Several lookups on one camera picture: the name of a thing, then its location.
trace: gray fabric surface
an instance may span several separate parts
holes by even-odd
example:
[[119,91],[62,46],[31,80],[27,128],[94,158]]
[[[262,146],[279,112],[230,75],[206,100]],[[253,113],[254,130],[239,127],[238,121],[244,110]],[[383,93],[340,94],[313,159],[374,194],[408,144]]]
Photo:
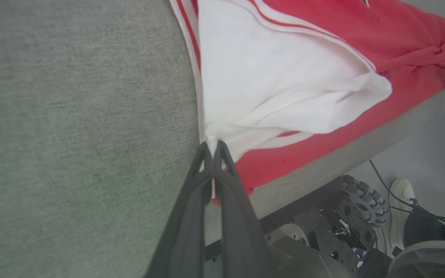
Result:
[[[380,153],[445,92],[251,196],[259,217]],[[0,0],[0,277],[139,277],[198,145],[167,0]],[[219,208],[206,238],[220,236]]]

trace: red garment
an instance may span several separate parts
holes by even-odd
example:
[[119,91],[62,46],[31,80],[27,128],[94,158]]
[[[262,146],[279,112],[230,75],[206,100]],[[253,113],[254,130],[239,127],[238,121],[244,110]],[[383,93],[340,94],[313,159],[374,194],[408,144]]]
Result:
[[393,92],[353,123],[330,134],[246,153],[236,167],[249,194],[255,187],[345,146],[445,89],[445,18],[397,0],[369,0],[369,6],[360,0],[263,1],[342,38],[374,63],[377,72],[392,83]]

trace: folded fabric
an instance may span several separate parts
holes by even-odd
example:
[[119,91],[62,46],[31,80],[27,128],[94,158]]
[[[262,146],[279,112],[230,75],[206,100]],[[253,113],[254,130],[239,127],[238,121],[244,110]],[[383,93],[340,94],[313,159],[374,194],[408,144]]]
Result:
[[171,3],[194,66],[201,139],[229,141],[233,157],[253,149],[236,164],[248,193],[445,89],[445,19],[397,0]]

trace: white shoe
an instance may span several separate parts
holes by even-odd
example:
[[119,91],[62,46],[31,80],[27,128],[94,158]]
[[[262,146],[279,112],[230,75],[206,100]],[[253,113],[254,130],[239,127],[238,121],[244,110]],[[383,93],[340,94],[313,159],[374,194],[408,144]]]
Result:
[[[415,204],[415,193],[411,183],[406,178],[398,178],[391,185],[391,192],[399,199],[405,201],[408,204]],[[403,210],[412,211],[413,208],[406,206],[405,204],[396,200],[389,194],[389,206],[400,208]],[[404,224],[408,219],[409,213],[397,210],[391,210],[391,232],[389,233],[389,241],[392,248],[396,246],[401,250],[404,249]]]

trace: shoe sole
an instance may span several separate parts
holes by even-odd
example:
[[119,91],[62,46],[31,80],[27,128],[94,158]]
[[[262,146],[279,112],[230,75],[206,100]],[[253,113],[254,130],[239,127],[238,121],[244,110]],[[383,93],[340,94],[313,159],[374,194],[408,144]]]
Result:
[[[391,192],[400,199],[400,196],[403,195],[404,189],[409,185],[409,183],[401,183],[401,180],[402,178],[398,178],[392,183],[391,186]],[[401,205],[401,202],[399,202],[392,195],[389,194],[389,206],[399,208],[401,207]],[[406,219],[401,216],[401,213],[405,212],[391,209],[391,230],[389,232],[389,243],[393,249],[396,246],[400,249],[404,249],[403,232]]]

